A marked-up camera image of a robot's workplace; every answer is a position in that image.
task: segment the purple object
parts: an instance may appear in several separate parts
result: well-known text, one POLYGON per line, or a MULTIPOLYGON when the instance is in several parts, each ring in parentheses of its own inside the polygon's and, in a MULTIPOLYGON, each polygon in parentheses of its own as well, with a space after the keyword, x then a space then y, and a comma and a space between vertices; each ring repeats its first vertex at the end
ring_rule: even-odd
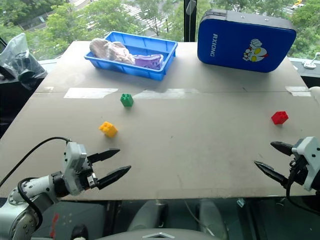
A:
POLYGON ((162 67, 164 56, 162 54, 154 54, 149 56, 134 55, 135 65, 148 69, 159 70, 162 67))

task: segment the cartoon sticker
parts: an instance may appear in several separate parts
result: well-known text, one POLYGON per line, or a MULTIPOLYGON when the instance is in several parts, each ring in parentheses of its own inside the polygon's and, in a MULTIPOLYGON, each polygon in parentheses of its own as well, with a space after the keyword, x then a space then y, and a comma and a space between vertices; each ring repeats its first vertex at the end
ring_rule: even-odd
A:
POLYGON ((265 48, 261 47, 262 42, 259 39, 252 39, 250 47, 243 53, 243 60, 251 62, 259 62, 268 56, 268 52, 265 48))

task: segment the blue box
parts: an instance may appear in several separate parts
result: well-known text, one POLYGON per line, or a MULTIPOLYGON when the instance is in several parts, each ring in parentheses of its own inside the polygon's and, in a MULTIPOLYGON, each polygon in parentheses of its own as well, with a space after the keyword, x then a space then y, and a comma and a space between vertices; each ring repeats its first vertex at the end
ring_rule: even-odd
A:
POLYGON ((256 72, 276 69, 295 41, 289 20, 212 9, 198 31, 198 58, 205 64, 256 72))
POLYGON ((110 61, 97 58, 90 51, 84 56, 84 58, 89 60, 93 66, 99 69, 113 70, 158 81, 161 81, 166 75, 169 66, 176 56, 176 48, 178 46, 176 41, 133 35, 117 31, 110 32, 105 39, 111 42, 121 42, 132 55, 147 56, 152 54, 162 54, 162 67, 159 70, 155 70, 118 61, 110 61))

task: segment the yellow lego block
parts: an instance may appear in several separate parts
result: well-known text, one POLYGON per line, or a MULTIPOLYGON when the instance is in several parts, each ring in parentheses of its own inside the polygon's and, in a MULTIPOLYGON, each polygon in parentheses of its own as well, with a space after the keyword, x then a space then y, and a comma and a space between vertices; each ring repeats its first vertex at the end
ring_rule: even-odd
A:
POLYGON ((106 136, 113 138, 116 133, 118 132, 118 130, 116 129, 116 127, 111 124, 110 122, 105 121, 100 127, 99 129, 101 130, 101 132, 103 132, 106 136))

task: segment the toy block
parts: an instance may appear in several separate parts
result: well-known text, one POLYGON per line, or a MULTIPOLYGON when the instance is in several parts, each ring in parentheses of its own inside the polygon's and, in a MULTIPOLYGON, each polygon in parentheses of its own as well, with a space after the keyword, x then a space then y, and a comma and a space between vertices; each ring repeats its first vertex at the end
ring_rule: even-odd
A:
POLYGON ((131 94, 122 94, 120 101, 124 107, 132 107, 134 104, 134 99, 132 98, 131 94))
POLYGON ((277 111, 272 117, 272 121, 274 124, 283 124, 285 121, 289 119, 287 113, 285 111, 277 111))
POLYGON ((103 132, 106 136, 113 138, 116 133, 118 132, 118 130, 116 129, 116 127, 111 124, 110 122, 105 121, 100 127, 99 129, 101 130, 101 132, 103 132))

